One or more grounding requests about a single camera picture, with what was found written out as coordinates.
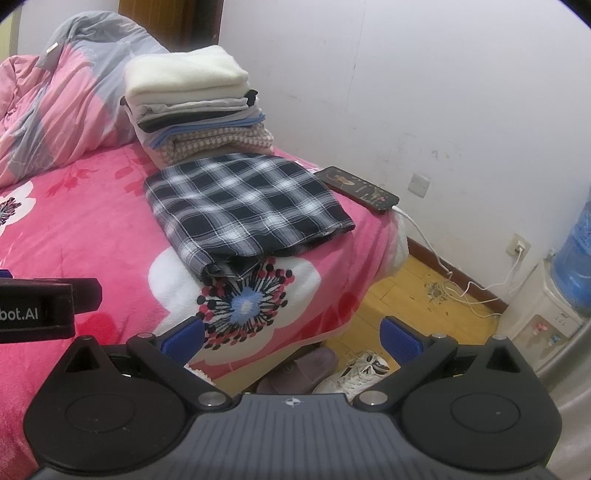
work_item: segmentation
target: wall outlet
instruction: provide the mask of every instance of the wall outlet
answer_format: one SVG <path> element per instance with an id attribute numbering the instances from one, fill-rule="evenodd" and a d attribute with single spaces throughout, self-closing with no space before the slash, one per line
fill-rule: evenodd
<path id="1" fill-rule="evenodd" d="M 511 242 L 509 242 L 509 245 L 507 245 L 507 255 L 509 255 L 510 257 L 517 257 L 517 255 L 519 255 L 519 250 L 517 248 L 519 245 L 523 247 L 523 253 L 521 254 L 519 260 L 523 260 L 523 258 L 527 255 L 527 252 L 530 251 L 531 244 L 525 238 L 523 238 L 521 235 L 518 235 L 517 233 L 513 234 Z"/>
<path id="2" fill-rule="evenodd" d="M 413 173 L 413 177 L 408 184 L 408 190 L 421 198 L 425 198 L 429 185 L 431 185 L 431 180 L 418 173 Z"/>

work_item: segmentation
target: yellow wood floor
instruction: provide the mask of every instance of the yellow wood floor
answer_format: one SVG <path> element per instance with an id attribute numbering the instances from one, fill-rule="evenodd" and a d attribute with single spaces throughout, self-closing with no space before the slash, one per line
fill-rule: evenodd
<path id="1" fill-rule="evenodd" d="M 362 350 L 373 350 L 383 356 L 392 369 L 398 368 L 379 342 L 379 323 L 386 315 L 396 316 L 424 335 L 446 333 L 459 343 L 484 343 L 496 332 L 498 317 L 483 319 L 474 315 L 468 305 L 450 299 L 432 300 L 428 288 L 441 280 L 443 277 L 437 272 L 409 257 L 395 277 L 374 284 L 353 316 L 350 328 L 326 342 L 339 356 L 339 368 Z M 466 300 L 476 301 L 471 297 Z M 491 313 L 484 305 L 473 308 L 480 315 Z"/>

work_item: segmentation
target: bed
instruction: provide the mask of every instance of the bed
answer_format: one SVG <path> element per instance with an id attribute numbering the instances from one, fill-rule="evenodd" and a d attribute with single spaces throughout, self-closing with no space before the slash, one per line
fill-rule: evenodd
<path id="1" fill-rule="evenodd" d="M 92 50 L 92 39 L 79 35 L 97 21 L 103 22 L 103 32 L 116 21 L 124 35 L 116 42 L 120 51 Z M 103 287 L 102 305 L 76 317 L 76 333 L 94 335 L 105 345 L 139 332 L 162 333 L 202 312 L 206 339 L 190 367 L 235 394 L 299 347 L 347 327 L 369 286 L 405 261 L 402 222 L 393 212 L 377 215 L 336 194 L 355 230 L 297 257 L 267 258 L 248 285 L 262 299 L 252 318 L 222 329 L 232 302 L 220 292 L 229 284 L 203 283 L 189 273 L 144 196 L 144 180 L 156 167 L 132 141 L 132 128 L 118 107 L 121 86 L 113 82 L 119 66 L 113 65 L 130 52 L 158 51 L 159 46 L 129 22 L 105 12 L 98 20 L 96 15 L 78 17 L 49 43 L 57 43 L 61 52 L 50 66 L 47 56 L 12 57 L 0 66 L 0 268 L 16 278 L 96 277 Z M 108 55 L 111 67 L 101 55 Z M 75 100 L 68 93 L 73 89 Z M 43 107 L 47 95 L 52 103 Z M 316 169 L 279 149 L 275 154 Z M 232 298 L 244 287 L 232 286 Z M 69 344 L 0 345 L 4 480 L 22 480 L 35 468 L 22 418 Z"/>

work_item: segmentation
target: black and white plaid fabric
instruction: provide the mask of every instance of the black and white plaid fabric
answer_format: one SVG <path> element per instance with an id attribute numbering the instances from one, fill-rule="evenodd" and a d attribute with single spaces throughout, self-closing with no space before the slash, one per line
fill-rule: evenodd
<path id="1" fill-rule="evenodd" d="M 166 237 L 199 278 L 243 280 L 268 255 L 297 255 L 355 228 L 322 182 L 282 157 L 194 160 L 145 186 Z"/>

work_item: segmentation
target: baseboard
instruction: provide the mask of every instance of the baseboard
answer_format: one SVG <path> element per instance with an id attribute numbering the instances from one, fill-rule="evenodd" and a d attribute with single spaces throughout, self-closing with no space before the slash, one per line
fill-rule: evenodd
<path id="1" fill-rule="evenodd" d="M 411 238 L 408 239 L 408 253 L 410 253 L 414 258 L 424 263 L 429 268 L 435 270 L 437 273 L 446 275 L 445 270 L 441 268 L 439 263 L 437 263 L 437 257 L 435 254 Z M 445 260 L 442 260 L 441 263 L 443 263 L 452 272 L 451 280 L 457 283 L 462 290 L 466 289 L 468 282 L 477 283 L 468 277 L 468 275 L 466 275 L 464 272 L 461 272 L 453 265 L 447 263 Z M 496 295 L 494 295 L 492 292 L 488 290 L 481 290 L 473 286 L 470 286 L 468 293 L 478 301 L 492 300 L 496 298 Z M 508 307 L 508 305 L 500 299 L 490 301 L 486 305 L 495 313 L 503 313 Z"/>

